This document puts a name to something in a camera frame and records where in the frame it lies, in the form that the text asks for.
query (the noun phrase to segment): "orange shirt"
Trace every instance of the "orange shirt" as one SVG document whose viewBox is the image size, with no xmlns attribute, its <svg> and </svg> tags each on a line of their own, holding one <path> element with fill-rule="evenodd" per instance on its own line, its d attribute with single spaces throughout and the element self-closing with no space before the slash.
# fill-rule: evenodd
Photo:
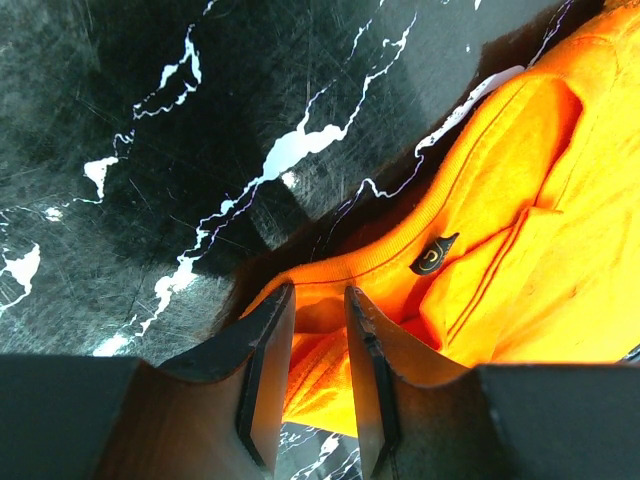
<svg viewBox="0 0 640 480">
<path fill-rule="evenodd" d="M 479 108 L 415 211 L 292 269 L 284 420 L 356 436 L 343 293 L 456 362 L 615 362 L 640 343 L 640 8 L 602 15 Z M 444 265 L 410 265 L 459 233 Z"/>
</svg>

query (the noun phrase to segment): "garment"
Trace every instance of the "garment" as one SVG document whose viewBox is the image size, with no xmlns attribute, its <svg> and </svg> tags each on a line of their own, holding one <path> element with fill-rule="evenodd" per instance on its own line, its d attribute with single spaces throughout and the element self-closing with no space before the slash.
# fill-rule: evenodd
<svg viewBox="0 0 640 480">
<path fill-rule="evenodd" d="M 492 94 L 415 211 L 296 285 L 284 421 L 357 435 L 343 293 L 452 360 L 614 362 L 640 343 L 640 8 L 584 25 Z M 410 266 L 459 233 L 440 268 Z"/>
</svg>

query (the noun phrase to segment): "marble tabletop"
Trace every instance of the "marble tabletop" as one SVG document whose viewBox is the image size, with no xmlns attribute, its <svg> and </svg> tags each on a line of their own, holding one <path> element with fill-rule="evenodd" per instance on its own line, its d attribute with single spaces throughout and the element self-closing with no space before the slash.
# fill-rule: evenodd
<svg viewBox="0 0 640 480">
<path fill-rule="evenodd" d="M 0 352 L 205 340 L 238 269 L 276 258 L 249 298 L 426 185 L 595 3 L 3 2 Z M 359 478 L 357 441 L 285 424 L 278 478 Z"/>
</svg>

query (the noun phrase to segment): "wrinkled fabric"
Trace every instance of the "wrinkled fabric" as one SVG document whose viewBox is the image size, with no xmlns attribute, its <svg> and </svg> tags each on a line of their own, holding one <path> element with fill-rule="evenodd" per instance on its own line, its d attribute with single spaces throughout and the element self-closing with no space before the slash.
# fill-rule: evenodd
<svg viewBox="0 0 640 480">
<path fill-rule="evenodd" d="M 615 362 L 640 343 L 640 8 L 590 21 L 491 95 L 416 209 L 296 286 L 284 421 L 357 435 L 343 294 L 452 360 Z M 432 274 L 425 245 L 459 233 Z"/>
</svg>

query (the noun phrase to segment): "orange t-shirt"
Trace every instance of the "orange t-shirt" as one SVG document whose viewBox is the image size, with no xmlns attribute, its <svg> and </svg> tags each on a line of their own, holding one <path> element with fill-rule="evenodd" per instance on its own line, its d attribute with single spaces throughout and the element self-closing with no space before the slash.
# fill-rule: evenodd
<svg viewBox="0 0 640 480">
<path fill-rule="evenodd" d="M 640 8 L 584 25 L 485 101 L 398 227 L 264 289 L 249 310 L 296 286 L 285 421 L 357 435 L 348 285 L 466 366 L 614 362 L 640 343 L 639 27 Z M 455 233 L 440 269 L 411 270 Z"/>
</svg>

